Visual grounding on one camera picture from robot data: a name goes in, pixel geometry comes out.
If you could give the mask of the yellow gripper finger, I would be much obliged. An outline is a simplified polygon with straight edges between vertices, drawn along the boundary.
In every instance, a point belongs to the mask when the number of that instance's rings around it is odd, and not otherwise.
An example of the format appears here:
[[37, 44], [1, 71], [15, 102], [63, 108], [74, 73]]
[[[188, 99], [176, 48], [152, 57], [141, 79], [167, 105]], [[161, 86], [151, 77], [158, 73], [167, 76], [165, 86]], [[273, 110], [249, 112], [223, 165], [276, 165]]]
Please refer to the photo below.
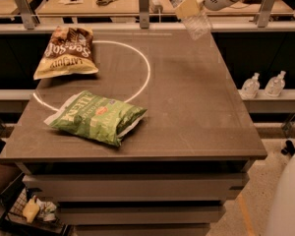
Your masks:
[[178, 19], [196, 16], [203, 8], [204, 0], [183, 0], [175, 9]]

